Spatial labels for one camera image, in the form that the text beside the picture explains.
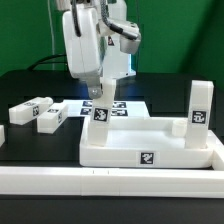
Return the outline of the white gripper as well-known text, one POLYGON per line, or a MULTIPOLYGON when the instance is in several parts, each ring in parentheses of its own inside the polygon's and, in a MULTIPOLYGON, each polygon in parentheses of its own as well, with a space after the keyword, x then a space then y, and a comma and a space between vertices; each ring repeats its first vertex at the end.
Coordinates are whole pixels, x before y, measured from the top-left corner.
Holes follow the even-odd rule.
POLYGON ((98 15, 95 8, 77 7, 78 27, 81 36, 77 36, 71 11, 63 14, 63 34, 67 62, 73 78, 85 81, 91 99, 102 96, 100 76, 104 53, 100 44, 103 38, 97 32, 98 15))

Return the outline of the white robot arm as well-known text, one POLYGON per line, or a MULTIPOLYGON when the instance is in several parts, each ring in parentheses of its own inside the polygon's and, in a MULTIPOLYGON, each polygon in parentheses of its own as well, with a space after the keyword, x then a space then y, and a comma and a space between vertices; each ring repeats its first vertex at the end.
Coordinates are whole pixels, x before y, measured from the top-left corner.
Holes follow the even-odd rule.
POLYGON ((105 94, 104 79, 129 74, 129 57, 141 41, 138 25, 127 20, 125 0, 65 0, 62 17, 70 74, 84 81, 91 99, 105 94))

